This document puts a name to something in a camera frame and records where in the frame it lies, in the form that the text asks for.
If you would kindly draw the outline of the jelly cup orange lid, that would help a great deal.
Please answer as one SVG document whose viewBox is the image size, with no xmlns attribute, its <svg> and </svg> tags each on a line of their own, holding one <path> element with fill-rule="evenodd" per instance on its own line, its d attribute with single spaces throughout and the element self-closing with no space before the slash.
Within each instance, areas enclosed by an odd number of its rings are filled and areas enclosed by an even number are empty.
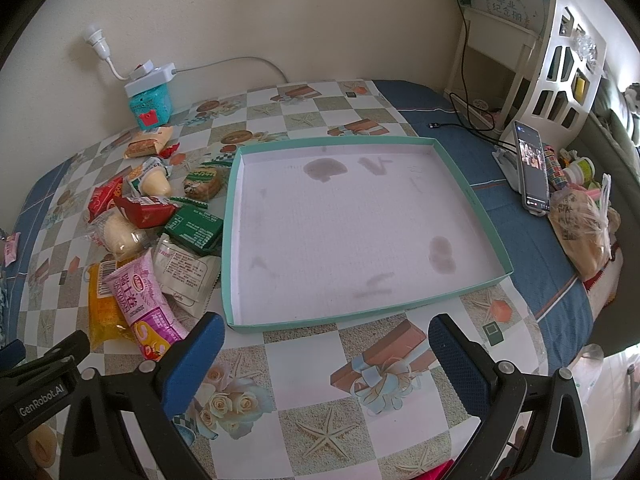
<svg viewBox="0 0 640 480">
<path fill-rule="evenodd" d="M 134 196 L 171 196 L 170 171 L 158 157 L 150 157 L 127 176 Z"/>
</svg>

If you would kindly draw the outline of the small red candy packet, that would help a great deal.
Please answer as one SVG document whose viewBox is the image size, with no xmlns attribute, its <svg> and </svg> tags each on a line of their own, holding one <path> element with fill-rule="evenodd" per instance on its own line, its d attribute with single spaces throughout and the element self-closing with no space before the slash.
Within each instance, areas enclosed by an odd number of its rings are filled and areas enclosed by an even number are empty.
<svg viewBox="0 0 640 480">
<path fill-rule="evenodd" d="M 162 159 L 170 159 L 173 154 L 180 148 L 180 143 L 177 142 L 172 144 L 171 146 L 166 146 L 163 150 L 158 153 L 158 156 Z"/>
</svg>

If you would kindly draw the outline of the orange bread snack packet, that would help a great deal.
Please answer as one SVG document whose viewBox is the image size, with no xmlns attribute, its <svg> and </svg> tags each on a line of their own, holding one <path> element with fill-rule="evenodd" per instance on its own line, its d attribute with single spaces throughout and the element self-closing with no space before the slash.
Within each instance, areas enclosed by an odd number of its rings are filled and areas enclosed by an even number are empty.
<svg viewBox="0 0 640 480">
<path fill-rule="evenodd" d="M 160 154 L 174 132 L 173 126 L 161 126 L 138 131 L 124 151 L 125 158 L 139 158 Z"/>
</svg>

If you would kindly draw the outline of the pink snack packet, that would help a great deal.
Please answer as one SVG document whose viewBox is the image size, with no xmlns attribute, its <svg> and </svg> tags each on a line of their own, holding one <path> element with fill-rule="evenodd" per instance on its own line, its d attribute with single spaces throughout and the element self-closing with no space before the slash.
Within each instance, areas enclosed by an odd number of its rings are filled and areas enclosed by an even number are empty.
<svg viewBox="0 0 640 480">
<path fill-rule="evenodd" d="M 151 249 L 112 272 L 105 285 L 146 360 L 159 361 L 173 344 L 186 338 L 188 331 L 160 290 Z"/>
</svg>

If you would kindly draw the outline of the orange yellow snack packet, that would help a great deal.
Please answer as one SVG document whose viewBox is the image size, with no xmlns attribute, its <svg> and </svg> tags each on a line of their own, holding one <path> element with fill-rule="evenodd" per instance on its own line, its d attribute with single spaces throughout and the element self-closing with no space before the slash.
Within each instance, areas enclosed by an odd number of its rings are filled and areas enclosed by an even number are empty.
<svg viewBox="0 0 640 480">
<path fill-rule="evenodd" d="M 88 330 L 92 350 L 108 340 L 134 341 L 134 334 L 105 281 L 117 269 L 115 260 L 95 263 L 88 269 Z"/>
</svg>

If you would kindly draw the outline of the white snack packet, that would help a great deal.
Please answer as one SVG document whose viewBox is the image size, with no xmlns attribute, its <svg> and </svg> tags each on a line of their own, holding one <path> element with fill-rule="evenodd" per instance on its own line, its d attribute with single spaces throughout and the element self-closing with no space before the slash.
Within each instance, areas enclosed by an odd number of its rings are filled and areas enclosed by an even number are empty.
<svg viewBox="0 0 640 480">
<path fill-rule="evenodd" d="M 153 266 L 162 292 L 187 314 L 199 318 L 220 278 L 221 258 L 195 255 L 162 234 L 154 248 Z"/>
</svg>

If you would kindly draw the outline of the patterned checkered tablecloth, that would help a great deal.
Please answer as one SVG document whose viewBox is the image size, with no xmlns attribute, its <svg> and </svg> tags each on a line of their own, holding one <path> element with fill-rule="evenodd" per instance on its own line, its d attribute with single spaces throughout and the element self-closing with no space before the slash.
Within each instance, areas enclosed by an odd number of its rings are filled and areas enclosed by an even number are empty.
<svg viewBox="0 0 640 480">
<path fill-rule="evenodd" d="M 548 220 L 527 212 L 491 148 L 452 120 L 433 90 L 407 81 L 322 81 L 198 102 L 170 121 L 178 208 L 224 220 L 236 153 L 244 146 L 339 136 L 437 140 L 464 174 L 512 262 L 502 282 L 405 311 L 266 332 L 231 328 L 221 303 L 222 237 L 209 255 L 221 274 L 194 318 L 224 320 L 224 345 L 188 408 L 168 418 L 160 360 L 134 341 L 105 341 L 78 364 L 70 404 L 21 440 L 1 439 L 4 478 L 61 479 L 588 479 L 587 428 L 570 360 L 592 318 L 584 286 Z M 4 329 L 22 363 L 82 330 L 89 338 L 89 266 L 115 260 L 89 233 L 93 190 L 127 181 L 147 158 L 124 157 L 130 132 L 39 170 L 15 225 L 17 259 L 2 272 Z M 183 191 L 199 166 L 228 166 L 208 202 Z M 164 226 L 145 229 L 154 248 Z M 171 237 L 170 240 L 186 248 Z M 148 249 L 118 262 L 118 267 Z M 485 419 L 464 408 L 428 341 L 446 313 L 491 359 Z"/>
</svg>

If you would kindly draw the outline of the dark green snack packet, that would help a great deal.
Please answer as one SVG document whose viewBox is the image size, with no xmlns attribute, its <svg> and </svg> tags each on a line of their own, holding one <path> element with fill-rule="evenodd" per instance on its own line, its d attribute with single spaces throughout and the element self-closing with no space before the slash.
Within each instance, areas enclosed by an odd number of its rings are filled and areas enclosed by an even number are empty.
<svg viewBox="0 0 640 480">
<path fill-rule="evenodd" d="M 223 229 L 224 220 L 191 205 L 179 207 L 164 226 L 164 232 L 175 242 L 199 255 L 214 252 Z"/>
</svg>

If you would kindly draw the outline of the small pink candy wrapper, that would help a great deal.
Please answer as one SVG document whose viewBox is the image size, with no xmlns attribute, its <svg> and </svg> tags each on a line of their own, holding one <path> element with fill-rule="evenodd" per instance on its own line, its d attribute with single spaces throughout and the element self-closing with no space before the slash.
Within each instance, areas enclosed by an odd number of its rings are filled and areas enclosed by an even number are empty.
<svg viewBox="0 0 640 480">
<path fill-rule="evenodd" d="M 20 232 L 7 235 L 4 238 L 3 261 L 6 266 L 10 266 L 17 259 L 18 244 L 20 244 Z"/>
</svg>

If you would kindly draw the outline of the clear wrapped jelly cup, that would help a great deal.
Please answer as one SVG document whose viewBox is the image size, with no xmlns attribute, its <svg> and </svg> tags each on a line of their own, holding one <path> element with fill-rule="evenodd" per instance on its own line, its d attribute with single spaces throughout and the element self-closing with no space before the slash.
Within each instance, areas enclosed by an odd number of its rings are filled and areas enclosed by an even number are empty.
<svg viewBox="0 0 640 480">
<path fill-rule="evenodd" d="M 138 228 L 117 208 L 104 211 L 89 224 L 91 238 L 115 260 L 134 257 L 152 245 L 152 235 Z"/>
</svg>

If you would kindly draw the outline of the red snack packet front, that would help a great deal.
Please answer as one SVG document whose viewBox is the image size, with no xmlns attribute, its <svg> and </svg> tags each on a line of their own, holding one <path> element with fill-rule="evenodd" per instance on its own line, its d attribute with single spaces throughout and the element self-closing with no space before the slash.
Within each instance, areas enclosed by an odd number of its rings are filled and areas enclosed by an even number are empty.
<svg viewBox="0 0 640 480">
<path fill-rule="evenodd" d="M 164 226 L 178 209 L 165 197 L 155 196 L 116 196 L 114 204 L 119 212 L 139 229 Z"/>
</svg>

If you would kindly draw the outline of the red snack packet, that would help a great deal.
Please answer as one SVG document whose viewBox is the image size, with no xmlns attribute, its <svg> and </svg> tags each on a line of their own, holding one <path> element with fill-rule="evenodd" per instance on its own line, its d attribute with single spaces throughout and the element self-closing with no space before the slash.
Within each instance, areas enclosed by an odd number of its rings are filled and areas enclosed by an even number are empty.
<svg viewBox="0 0 640 480">
<path fill-rule="evenodd" d="M 178 209 L 165 197 L 155 196 L 116 196 L 114 204 L 119 212 L 139 229 L 164 226 Z"/>
<path fill-rule="evenodd" d="M 107 183 L 97 186 L 88 203 L 89 222 L 115 206 L 115 198 L 122 196 L 122 177 L 114 177 Z"/>
</svg>

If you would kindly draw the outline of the plastic bag with bread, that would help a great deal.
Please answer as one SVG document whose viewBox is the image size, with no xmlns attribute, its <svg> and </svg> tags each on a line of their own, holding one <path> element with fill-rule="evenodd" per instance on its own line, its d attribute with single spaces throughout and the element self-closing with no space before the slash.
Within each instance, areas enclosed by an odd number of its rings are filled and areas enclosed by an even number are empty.
<svg viewBox="0 0 640 480">
<path fill-rule="evenodd" d="M 550 197 L 552 229 L 583 282 L 612 259 L 612 236 L 622 220 L 610 205 L 611 188 L 612 177 L 604 174 L 597 200 L 577 184 L 565 185 Z"/>
</svg>

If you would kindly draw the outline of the green wrapped cake snack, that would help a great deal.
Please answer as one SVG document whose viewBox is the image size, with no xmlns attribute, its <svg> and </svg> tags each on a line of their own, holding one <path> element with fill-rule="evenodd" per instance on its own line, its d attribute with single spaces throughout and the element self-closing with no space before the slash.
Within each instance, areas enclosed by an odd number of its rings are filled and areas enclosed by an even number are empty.
<svg viewBox="0 0 640 480">
<path fill-rule="evenodd" d="M 228 166 L 199 166 L 190 171 L 183 180 L 183 191 L 192 200 L 208 202 L 224 187 L 229 177 Z"/>
</svg>

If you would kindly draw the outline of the colourful cylinder tube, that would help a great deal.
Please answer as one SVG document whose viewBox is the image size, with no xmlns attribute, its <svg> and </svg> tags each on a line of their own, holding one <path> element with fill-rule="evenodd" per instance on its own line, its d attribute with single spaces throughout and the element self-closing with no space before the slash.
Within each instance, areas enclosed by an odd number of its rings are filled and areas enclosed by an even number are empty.
<svg viewBox="0 0 640 480">
<path fill-rule="evenodd" d="M 562 190 L 568 185 L 568 180 L 560 165 L 558 156 L 550 144 L 544 144 L 544 163 L 546 164 L 547 179 L 550 188 L 555 191 Z"/>
</svg>

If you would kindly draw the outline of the white phone stand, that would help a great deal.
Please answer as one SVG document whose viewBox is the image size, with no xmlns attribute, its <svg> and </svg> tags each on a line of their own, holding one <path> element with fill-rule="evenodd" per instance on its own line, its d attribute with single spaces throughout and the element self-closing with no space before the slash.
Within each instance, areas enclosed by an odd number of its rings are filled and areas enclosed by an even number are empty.
<svg viewBox="0 0 640 480">
<path fill-rule="evenodd" d="M 518 152 L 518 138 L 516 137 L 514 125 L 503 131 L 503 136 L 491 153 L 496 164 L 502 171 L 506 182 L 510 188 L 518 194 L 524 191 L 524 177 Z"/>
</svg>

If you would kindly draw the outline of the black smartphone on stand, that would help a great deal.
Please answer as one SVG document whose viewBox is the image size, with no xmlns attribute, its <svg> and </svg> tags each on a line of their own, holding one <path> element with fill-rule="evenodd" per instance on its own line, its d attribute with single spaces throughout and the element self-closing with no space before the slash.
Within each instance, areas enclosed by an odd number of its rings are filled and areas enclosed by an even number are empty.
<svg viewBox="0 0 640 480">
<path fill-rule="evenodd" d="M 534 216 L 543 217 L 550 210 L 549 185 L 544 147 L 539 133 L 522 122 L 513 123 L 518 153 L 518 188 L 523 207 Z"/>
</svg>

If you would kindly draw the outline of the white green small bottle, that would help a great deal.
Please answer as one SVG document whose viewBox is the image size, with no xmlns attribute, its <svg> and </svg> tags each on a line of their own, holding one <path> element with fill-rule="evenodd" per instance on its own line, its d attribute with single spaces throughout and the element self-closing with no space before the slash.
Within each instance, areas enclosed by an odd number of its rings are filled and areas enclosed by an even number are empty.
<svg viewBox="0 0 640 480">
<path fill-rule="evenodd" d="M 564 168 L 567 181 L 577 185 L 588 185 L 596 175 L 596 168 L 588 157 L 579 157 Z"/>
</svg>

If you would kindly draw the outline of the teal toy box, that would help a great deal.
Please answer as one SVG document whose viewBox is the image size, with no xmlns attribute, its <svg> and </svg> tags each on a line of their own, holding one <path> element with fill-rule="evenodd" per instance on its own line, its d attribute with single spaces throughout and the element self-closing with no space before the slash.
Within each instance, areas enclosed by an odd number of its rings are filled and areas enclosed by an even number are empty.
<svg viewBox="0 0 640 480">
<path fill-rule="evenodd" d="M 129 99 L 129 108 L 142 130 L 150 130 L 169 122 L 172 114 L 168 84 L 160 84 Z"/>
</svg>

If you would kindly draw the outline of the white shelf cabinet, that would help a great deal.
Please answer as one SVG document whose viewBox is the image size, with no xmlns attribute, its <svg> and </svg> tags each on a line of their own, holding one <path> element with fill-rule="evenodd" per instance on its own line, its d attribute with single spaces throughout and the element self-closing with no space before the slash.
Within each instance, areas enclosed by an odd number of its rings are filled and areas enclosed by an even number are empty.
<svg viewBox="0 0 640 480">
<path fill-rule="evenodd" d="M 576 0 L 458 0 L 460 38 L 446 96 L 500 139 L 514 122 L 562 148 L 585 125 L 606 42 Z"/>
</svg>

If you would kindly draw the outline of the white power strip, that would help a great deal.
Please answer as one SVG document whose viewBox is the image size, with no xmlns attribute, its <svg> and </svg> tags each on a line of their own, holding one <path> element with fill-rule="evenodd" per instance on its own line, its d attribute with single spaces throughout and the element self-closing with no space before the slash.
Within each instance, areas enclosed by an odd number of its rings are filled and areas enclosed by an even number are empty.
<svg viewBox="0 0 640 480">
<path fill-rule="evenodd" d="M 128 98 L 139 93 L 151 90 L 162 84 L 168 84 L 176 74 L 174 63 L 162 66 L 154 66 L 151 61 L 140 65 L 130 74 L 130 81 L 125 84 L 125 92 Z"/>
</svg>

